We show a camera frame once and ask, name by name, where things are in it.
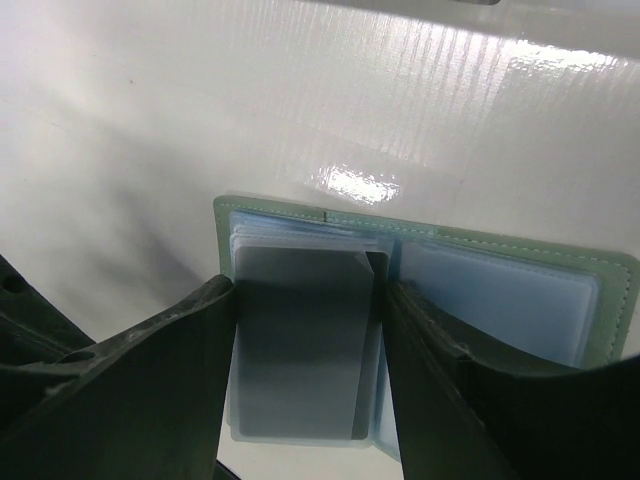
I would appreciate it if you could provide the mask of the black white sorting tray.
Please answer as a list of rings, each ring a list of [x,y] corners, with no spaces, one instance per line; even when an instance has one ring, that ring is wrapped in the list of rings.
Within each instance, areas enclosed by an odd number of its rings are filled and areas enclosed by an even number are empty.
[[[498,1],[446,1],[446,0],[327,0],[328,4],[349,6],[361,9],[384,10],[391,12],[414,12],[444,5],[492,6]]]

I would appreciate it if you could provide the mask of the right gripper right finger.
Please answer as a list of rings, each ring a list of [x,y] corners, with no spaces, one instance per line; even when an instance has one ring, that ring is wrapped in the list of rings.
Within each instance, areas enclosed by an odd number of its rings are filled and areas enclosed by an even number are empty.
[[[518,350],[402,282],[383,334],[407,479],[635,479],[639,361],[580,370]]]

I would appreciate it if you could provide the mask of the green card holder wallet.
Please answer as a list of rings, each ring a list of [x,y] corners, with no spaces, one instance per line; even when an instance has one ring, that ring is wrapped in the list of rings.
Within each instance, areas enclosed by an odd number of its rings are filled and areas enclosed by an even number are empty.
[[[595,367],[622,355],[639,296],[639,262],[593,250],[470,230],[224,195],[214,202],[221,269],[245,243],[364,241],[437,306],[538,357]]]

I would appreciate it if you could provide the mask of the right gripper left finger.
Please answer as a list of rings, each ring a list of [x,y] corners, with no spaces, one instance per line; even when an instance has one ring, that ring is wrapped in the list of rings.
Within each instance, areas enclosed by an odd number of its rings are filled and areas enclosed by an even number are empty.
[[[83,345],[30,320],[59,313],[1,297],[1,475],[5,479],[228,479],[217,457],[235,333],[218,275],[173,307]]]

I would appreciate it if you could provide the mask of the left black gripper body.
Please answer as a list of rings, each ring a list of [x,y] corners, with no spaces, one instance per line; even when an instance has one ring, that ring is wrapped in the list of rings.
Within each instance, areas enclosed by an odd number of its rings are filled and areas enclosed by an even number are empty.
[[[1,364],[56,362],[94,341],[1,257]]]

